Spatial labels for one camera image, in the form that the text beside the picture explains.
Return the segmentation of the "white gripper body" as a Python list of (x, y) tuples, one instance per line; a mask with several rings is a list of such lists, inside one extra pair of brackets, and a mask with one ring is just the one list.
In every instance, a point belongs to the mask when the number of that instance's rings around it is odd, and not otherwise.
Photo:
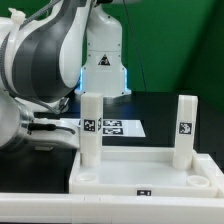
[(26, 138), (41, 147), (80, 148), (79, 128), (64, 120), (34, 119), (28, 125)]

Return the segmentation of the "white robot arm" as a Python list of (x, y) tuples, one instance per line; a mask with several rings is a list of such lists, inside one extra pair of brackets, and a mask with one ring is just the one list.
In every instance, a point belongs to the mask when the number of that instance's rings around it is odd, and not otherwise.
[(38, 119), (60, 114), (70, 92), (99, 92), (108, 103), (131, 94), (121, 62), (122, 27), (102, 6), (117, 0), (52, 0), (28, 17), (0, 18), (0, 150), (32, 142), (79, 146), (78, 128)]

